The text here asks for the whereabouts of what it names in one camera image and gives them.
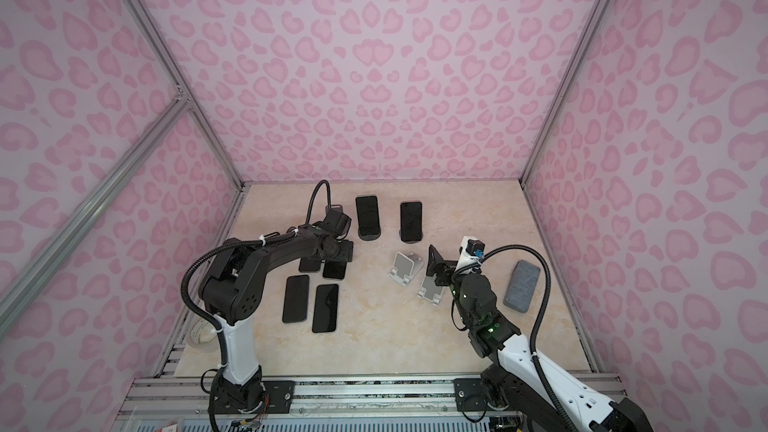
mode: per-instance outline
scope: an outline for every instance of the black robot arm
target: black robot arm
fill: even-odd
[[[322,222],[304,224],[288,233],[295,236],[273,245],[241,246],[216,256],[203,277],[198,295],[206,310],[229,325],[248,318],[261,303],[266,274],[298,258],[351,262],[352,242],[339,240],[350,227],[350,217],[334,208]],[[231,238],[225,244],[242,242]]]

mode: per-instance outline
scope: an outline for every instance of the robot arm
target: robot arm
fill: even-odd
[[[427,275],[435,277],[436,285],[451,288],[472,347],[480,357],[493,361],[482,373],[489,404],[494,408],[512,404],[546,430],[567,430],[535,369],[528,338],[496,308],[496,295],[479,271],[484,247],[476,238],[464,237],[454,262],[442,259],[430,245]],[[652,432],[648,418],[634,402],[625,398],[616,404],[543,353],[534,353],[549,387],[578,430]]]
[[[261,303],[267,273],[298,258],[351,262],[352,242],[340,239],[350,223],[349,216],[329,208],[321,222],[291,229],[288,234],[293,237],[277,243],[253,245],[236,238],[224,243],[228,249],[216,255],[198,289],[226,343],[226,364],[217,394],[221,403],[244,413],[261,403],[264,389],[254,348],[253,314]]]

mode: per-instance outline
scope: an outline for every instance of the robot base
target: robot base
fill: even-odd
[[[222,379],[216,388],[214,397],[215,414],[249,414],[261,404],[265,395],[269,396],[267,414],[287,414],[293,402],[292,380],[261,381],[261,367],[243,385],[232,384]]]

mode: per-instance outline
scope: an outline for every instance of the phone screen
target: phone screen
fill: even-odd
[[[346,275],[346,262],[326,262],[322,266],[322,277],[331,278],[336,281],[344,280]]]
[[[283,323],[304,322],[310,304],[310,276],[293,275],[286,280]]]
[[[312,332],[324,334],[336,330],[336,315],[339,312],[339,286],[322,284],[317,286],[315,316],[312,318]]]
[[[400,238],[403,242],[418,242],[422,239],[421,202],[400,204]]]
[[[377,238],[381,235],[379,199],[376,196],[360,196],[355,198],[355,205],[357,206],[357,234],[360,238],[366,240],[364,237]]]

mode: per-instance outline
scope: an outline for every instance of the black phone stand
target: black phone stand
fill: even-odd
[[[381,228],[380,227],[379,227],[379,233],[378,234],[360,235],[360,230],[358,229],[357,230],[357,235],[360,237],[360,240],[364,240],[366,242],[371,241],[371,240],[376,240],[376,239],[378,239],[379,237],[382,236]]]
[[[406,244],[416,244],[418,242],[421,242],[423,238],[424,238],[424,231],[419,231],[418,232],[418,240],[403,240],[403,238],[402,238],[402,230],[400,230],[400,240],[403,241]]]

